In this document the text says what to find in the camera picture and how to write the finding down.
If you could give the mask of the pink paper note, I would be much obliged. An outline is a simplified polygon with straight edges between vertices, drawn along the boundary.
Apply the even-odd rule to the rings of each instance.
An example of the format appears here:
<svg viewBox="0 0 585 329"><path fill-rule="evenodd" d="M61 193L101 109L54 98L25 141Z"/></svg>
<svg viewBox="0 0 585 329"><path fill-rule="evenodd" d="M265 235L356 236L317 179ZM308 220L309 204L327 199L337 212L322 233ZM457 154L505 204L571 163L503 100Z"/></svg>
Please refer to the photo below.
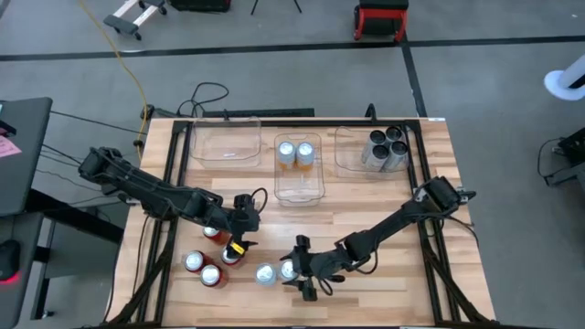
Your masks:
<svg viewBox="0 0 585 329"><path fill-rule="evenodd" d="M20 154L21 150L7 137L0 135L0 158Z"/></svg>

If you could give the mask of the black tripod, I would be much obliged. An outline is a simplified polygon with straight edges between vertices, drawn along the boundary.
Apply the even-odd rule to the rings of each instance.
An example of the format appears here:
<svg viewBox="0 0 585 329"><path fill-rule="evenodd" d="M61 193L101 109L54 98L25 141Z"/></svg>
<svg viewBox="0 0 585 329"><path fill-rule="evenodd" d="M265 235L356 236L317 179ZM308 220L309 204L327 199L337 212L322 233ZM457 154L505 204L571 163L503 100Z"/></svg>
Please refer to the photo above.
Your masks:
<svg viewBox="0 0 585 329"><path fill-rule="evenodd" d="M253 3L252 8L250 10L250 15L251 16L253 16L255 14L255 11L256 11L256 8L257 8L257 6L259 4L259 1L260 0L254 0L254 3ZM295 5L295 7L296 7L296 9L298 11L298 13L302 14L303 13L303 10L302 10L302 8L301 8L301 6L299 4L299 0L292 0L292 1L294 3L294 5Z"/></svg>

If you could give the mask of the dark grey side desk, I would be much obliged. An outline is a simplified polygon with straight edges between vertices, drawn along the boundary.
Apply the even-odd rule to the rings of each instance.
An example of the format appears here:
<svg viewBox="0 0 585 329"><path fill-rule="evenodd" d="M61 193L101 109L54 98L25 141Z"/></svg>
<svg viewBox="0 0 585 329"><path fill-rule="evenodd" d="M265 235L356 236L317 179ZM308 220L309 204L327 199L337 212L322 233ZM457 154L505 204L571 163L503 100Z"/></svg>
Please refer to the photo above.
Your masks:
<svg viewBox="0 0 585 329"><path fill-rule="evenodd" d="M20 244L18 272L11 279L0 281L0 329L13 329L18 324L35 262L41 265L41 270L30 319L41 320L55 315L54 311L46 308L50 284L50 279L46 277L46 267L50 247L38 245L44 219L44 215L38 212L0 218L0 243L14 239Z"/></svg>

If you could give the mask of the black floor equipment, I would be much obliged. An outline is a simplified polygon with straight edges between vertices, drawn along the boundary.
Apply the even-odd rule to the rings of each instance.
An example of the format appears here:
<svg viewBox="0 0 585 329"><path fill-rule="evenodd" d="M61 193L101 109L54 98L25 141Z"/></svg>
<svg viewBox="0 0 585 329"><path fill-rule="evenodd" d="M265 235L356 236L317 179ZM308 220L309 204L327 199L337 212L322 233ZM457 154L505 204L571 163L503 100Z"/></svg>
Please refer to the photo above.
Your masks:
<svg viewBox="0 0 585 329"><path fill-rule="evenodd" d="M553 153L564 156L569 166L561 168L552 174L543 175L540 171L540 155L546 144L555 141L558 141L558 143L553 148ZM538 151L537 173L544 179L547 186L558 186L569 180L576 180L585 191L585 127L569 137L559 137L558 139L544 142Z"/></svg>

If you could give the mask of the wide clear plastic bin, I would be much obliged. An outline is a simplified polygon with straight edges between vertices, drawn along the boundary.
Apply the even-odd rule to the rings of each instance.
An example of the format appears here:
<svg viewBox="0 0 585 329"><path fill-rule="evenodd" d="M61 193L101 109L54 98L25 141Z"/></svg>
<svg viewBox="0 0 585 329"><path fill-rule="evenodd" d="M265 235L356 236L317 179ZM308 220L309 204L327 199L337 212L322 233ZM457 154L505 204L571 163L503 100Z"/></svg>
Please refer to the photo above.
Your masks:
<svg viewBox="0 0 585 329"><path fill-rule="evenodd" d="M367 179L393 179L399 175L406 174L410 167L410 148L406 160L403 165L391 172L385 172L383 168L379 172L371 172L365 169L362 161L362 151L367 142L367 136L374 130L380 130L385 133L386 127L375 127L368 129L353 129L348 127L341 127L335 131L335 163L338 176L367 178ZM406 142L406 132L403 131L402 142ZM383 144L387 148L391 143L385 142Z"/></svg>
<svg viewBox="0 0 585 329"><path fill-rule="evenodd" d="M261 121L203 118L193 123L189 155L208 169L255 167L261 162Z"/></svg>

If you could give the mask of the black computer mouse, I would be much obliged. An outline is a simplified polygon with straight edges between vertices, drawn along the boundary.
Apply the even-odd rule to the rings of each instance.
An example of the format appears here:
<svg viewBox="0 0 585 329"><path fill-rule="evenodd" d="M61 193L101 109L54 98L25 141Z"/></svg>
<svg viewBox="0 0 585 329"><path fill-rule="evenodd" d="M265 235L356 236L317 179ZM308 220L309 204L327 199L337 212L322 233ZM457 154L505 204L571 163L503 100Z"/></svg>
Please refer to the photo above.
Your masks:
<svg viewBox="0 0 585 329"><path fill-rule="evenodd" d="M20 244L14 239L0 243L0 281L14 277L19 270Z"/></svg>

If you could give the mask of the red stool black cushion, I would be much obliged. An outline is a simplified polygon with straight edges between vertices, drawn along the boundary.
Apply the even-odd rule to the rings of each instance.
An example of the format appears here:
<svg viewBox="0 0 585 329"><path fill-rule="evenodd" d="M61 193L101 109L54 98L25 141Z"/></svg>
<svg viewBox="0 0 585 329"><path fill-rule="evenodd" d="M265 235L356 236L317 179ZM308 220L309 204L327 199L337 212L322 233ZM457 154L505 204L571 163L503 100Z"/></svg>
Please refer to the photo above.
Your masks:
<svg viewBox="0 0 585 329"><path fill-rule="evenodd" d="M363 35L394 37L399 43L405 36L409 0L359 0L354 8L354 40Z"/></svg>

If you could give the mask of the black equipment case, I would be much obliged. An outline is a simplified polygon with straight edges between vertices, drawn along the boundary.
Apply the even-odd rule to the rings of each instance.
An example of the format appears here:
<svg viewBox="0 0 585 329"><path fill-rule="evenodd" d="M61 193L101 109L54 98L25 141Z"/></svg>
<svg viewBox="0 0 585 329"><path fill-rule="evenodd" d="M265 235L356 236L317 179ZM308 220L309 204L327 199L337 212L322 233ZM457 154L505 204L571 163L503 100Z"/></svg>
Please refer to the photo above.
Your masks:
<svg viewBox="0 0 585 329"><path fill-rule="evenodd" d="M178 11L222 12L229 11L231 0L168 0Z"/></svg>

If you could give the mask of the black desk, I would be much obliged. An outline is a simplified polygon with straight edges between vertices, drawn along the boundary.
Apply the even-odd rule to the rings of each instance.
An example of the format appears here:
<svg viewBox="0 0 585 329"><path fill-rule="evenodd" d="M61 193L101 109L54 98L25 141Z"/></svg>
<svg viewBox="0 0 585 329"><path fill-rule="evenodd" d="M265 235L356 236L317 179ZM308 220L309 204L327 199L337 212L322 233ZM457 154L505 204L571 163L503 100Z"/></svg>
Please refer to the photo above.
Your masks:
<svg viewBox="0 0 585 329"><path fill-rule="evenodd" d="M25 207L52 103L49 97L2 103L0 121L16 129L8 141L19 153L1 156L0 142L0 217L20 213Z"/></svg>

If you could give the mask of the white round stand base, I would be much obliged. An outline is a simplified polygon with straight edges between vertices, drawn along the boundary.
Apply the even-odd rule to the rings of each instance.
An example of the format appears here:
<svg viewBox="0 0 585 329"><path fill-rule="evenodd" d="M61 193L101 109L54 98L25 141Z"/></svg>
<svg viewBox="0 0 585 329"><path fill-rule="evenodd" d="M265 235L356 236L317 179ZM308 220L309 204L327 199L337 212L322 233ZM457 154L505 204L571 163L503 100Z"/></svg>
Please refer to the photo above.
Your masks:
<svg viewBox="0 0 585 329"><path fill-rule="evenodd" d="M553 96L564 101L585 98L585 54L564 70L550 71L543 80Z"/></svg>

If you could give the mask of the narrow clear plastic bin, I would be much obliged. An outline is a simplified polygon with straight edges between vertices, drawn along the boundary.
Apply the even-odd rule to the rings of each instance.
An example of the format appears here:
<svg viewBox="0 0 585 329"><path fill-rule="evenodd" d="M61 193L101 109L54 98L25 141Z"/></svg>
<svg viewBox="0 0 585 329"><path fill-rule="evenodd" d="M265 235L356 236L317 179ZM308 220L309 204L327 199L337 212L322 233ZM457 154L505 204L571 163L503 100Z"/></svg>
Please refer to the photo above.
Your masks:
<svg viewBox="0 0 585 329"><path fill-rule="evenodd" d="M313 169L303 171L295 166L291 170L282 170L276 163L276 147L288 141L295 145L309 142L314 146L315 159ZM316 206L324 196L324 174L322 159L322 140L316 133L281 133L274 139L274 195L285 207Z"/></svg>

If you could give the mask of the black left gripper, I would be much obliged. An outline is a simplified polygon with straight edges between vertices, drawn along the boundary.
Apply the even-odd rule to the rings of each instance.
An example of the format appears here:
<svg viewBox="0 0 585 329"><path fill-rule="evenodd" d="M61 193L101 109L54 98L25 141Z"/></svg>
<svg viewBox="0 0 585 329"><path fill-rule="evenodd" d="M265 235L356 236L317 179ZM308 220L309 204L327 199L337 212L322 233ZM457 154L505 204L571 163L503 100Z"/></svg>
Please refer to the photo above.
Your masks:
<svg viewBox="0 0 585 329"><path fill-rule="evenodd" d="M257 245L255 241L240 239L245 233L257 232L260 229L260 213L254 208L255 200L252 195L237 195L237 209L229 212L228 224L229 233L238 237L238 244L246 252L250 247Z"/></svg>

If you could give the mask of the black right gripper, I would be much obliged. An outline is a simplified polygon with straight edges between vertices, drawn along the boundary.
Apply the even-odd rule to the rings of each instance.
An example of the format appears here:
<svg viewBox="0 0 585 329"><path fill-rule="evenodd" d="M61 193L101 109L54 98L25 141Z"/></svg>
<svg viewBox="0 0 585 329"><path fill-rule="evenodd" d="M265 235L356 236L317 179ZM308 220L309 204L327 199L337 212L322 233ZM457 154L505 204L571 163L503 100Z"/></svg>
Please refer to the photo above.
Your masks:
<svg viewBox="0 0 585 329"><path fill-rule="evenodd" d="M314 277L319 283L324 282L322 269L329 261L329 252L309 252L311 248L310 239L305 235L295 237L296 244L292 251L286 255L287 259L296 260L296 272L304 277ZM283 283L285 286L292 286L301 293L305 302L316 302L317 291L311 279L290 280Z"/></svg>

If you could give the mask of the wheeled dolly cart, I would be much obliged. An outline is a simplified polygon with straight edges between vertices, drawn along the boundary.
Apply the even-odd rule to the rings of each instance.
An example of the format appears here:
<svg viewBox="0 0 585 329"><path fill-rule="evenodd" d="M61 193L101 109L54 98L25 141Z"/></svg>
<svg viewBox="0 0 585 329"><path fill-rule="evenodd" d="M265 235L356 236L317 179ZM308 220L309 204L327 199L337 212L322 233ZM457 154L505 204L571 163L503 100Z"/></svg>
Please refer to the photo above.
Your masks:
<svg viewBox="0 0 585 329"><path fill-rule="evenodd" d="M113 14L107 15L103 23L114 29L117 34L125 34L141 41L140 27L155 14L167 15L165 0L125 0L124 4ZM142 13L134 20L127 20L124 16L135 6L138 6Z"/></svg>

